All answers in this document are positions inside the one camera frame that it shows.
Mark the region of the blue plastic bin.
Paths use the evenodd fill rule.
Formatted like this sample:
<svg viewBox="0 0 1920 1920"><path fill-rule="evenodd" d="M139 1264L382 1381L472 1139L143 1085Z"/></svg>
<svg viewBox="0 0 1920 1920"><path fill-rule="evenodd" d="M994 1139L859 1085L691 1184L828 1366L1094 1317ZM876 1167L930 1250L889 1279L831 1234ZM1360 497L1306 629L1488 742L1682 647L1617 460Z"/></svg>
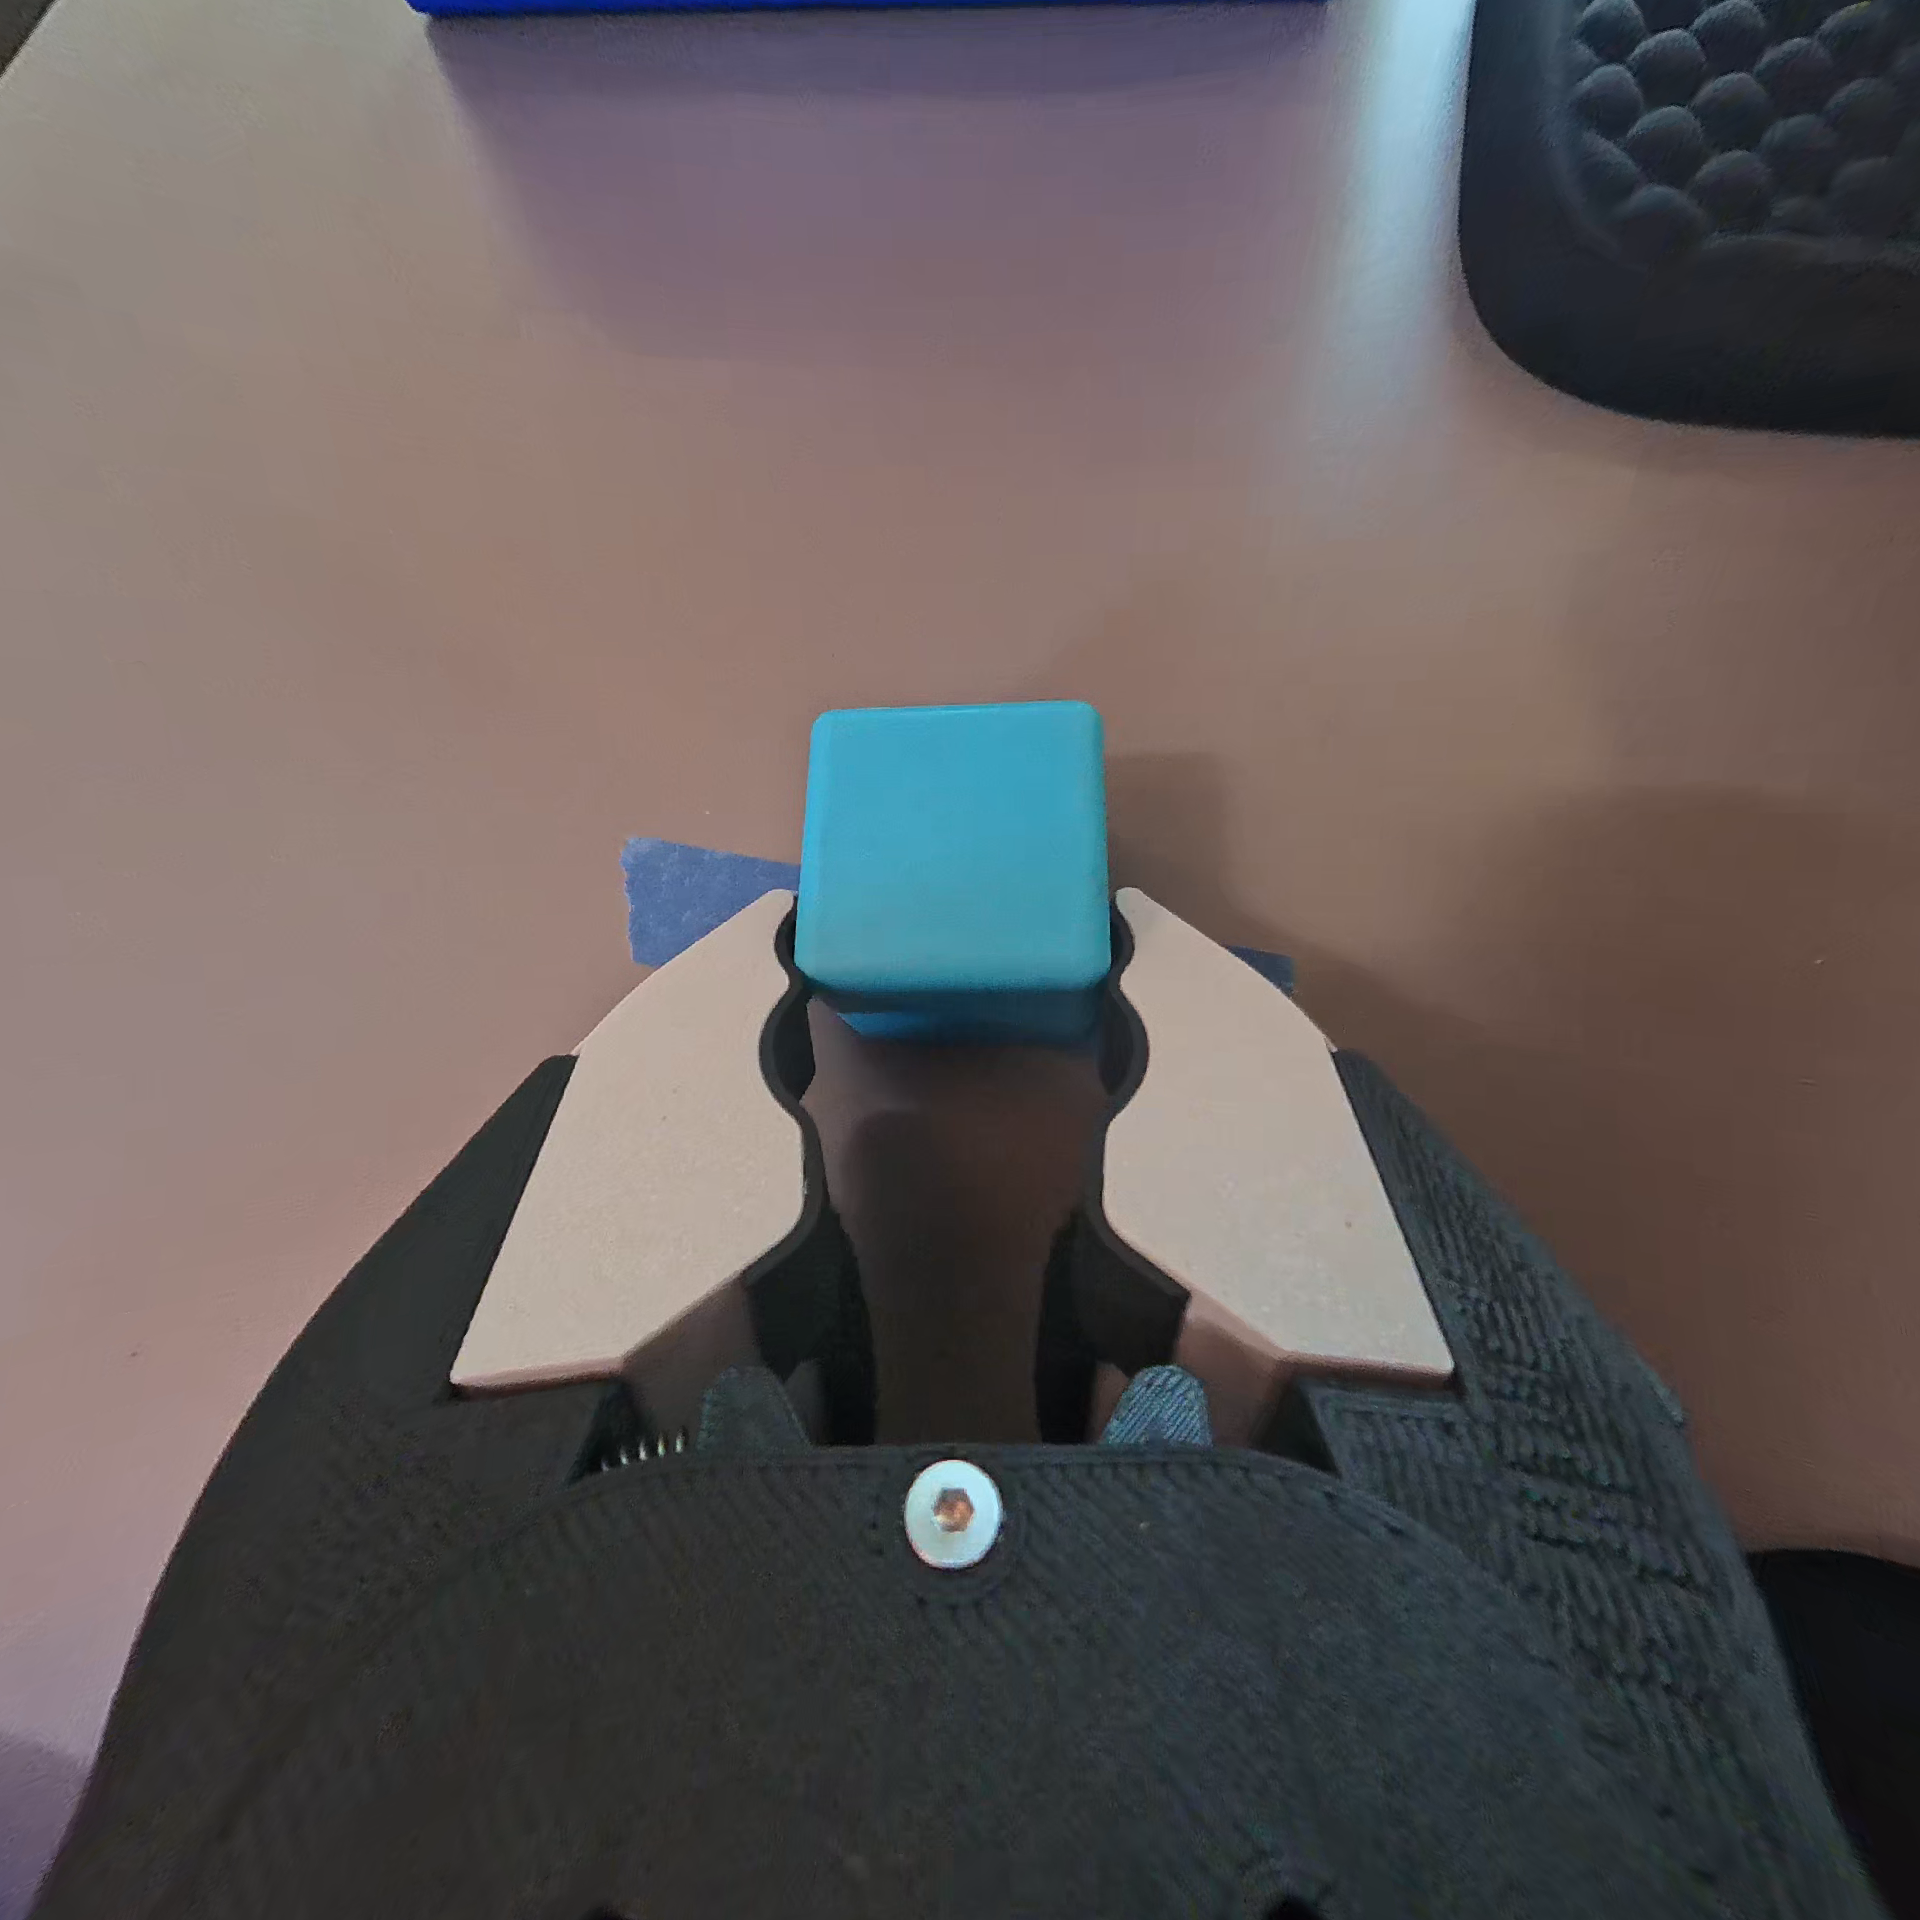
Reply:
<svg viewBox="0 0 1920 1920"><path fill-rule="evenodd" d="M811 15L931 15L931 12L1088 12L1099 9L1159 10L1186 3L405 3L427 22L616 21L616 19L732 19Z"/></svg>

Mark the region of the blue tape strip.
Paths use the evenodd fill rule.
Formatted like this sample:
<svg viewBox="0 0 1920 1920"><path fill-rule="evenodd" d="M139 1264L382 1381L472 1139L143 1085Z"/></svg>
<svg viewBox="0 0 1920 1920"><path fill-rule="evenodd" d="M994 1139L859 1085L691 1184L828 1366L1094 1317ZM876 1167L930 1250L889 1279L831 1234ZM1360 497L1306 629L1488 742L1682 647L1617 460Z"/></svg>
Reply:
<svg viewBox="0 0 1920 1920"><path fill-rule="evenodd" d="M1091 1030L1105 957L1135 886L1094 910L1073 860L1033 873L938 845L925 858L884 846L873 860L813 848L798 865L657 837L620 855L627 947L660 971L770 895L796 910L791 959L857 1033L936 1044L1064 1047Z"/></svg>

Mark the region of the teal foam cube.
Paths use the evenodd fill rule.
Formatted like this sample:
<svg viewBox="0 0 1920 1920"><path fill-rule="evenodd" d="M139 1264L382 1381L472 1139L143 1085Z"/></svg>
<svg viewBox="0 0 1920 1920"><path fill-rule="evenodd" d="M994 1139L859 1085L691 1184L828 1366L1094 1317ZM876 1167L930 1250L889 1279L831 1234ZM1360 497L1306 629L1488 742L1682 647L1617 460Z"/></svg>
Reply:
<svg viewBox="0 0 1920 1920"><path fill-rule="evenodd" d="M1111 968L1109 900L1094 707L813 720L791 952L863 1040L1084 1043Z"/></svg>

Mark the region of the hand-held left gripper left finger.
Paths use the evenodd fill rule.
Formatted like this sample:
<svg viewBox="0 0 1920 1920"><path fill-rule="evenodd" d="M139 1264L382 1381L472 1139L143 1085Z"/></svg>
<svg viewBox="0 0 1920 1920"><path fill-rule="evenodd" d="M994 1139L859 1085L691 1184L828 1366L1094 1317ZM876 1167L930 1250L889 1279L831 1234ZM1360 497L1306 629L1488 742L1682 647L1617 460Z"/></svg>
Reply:
<svg viewBox="0 0 1920 1920"><path fill-rule="evenodd" d="M777 944L794 907L759 895L575 1047L451 1388L622 1381L697 1398L730 1366L794 1368L774 1282L818 1199L798 1101L766 1062L794 1008Z"/></svg>

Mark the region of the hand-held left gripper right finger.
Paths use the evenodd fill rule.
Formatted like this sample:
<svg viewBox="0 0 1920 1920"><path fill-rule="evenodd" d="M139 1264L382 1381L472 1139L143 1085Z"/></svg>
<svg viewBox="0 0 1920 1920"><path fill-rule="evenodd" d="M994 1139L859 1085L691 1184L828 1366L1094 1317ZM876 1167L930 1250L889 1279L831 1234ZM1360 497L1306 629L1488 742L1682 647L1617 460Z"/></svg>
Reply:
<svg viewBox="0 0 1920 1920"><path fill-rule="evenodd" d="M1206 1390L1443 1390L1456 1364L1323 1033L1117 893L1096 1140L1096 1357Z"/></svg>

